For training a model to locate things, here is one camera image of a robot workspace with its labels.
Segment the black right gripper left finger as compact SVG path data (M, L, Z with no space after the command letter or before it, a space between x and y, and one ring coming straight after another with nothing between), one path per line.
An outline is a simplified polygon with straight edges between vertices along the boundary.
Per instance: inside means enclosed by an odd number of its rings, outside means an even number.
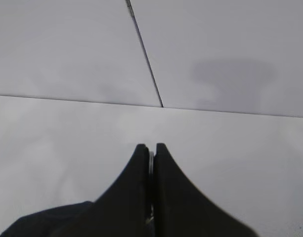
M136 146L122 173L94 204L64 229L66 237L149 237L149 150Z

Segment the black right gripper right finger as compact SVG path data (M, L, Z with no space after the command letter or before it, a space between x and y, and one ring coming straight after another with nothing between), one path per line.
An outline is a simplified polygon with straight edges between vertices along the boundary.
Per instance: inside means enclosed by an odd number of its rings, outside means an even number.
M255 237L185 176L167 146L157 144L154 166L155 232L158 237Z

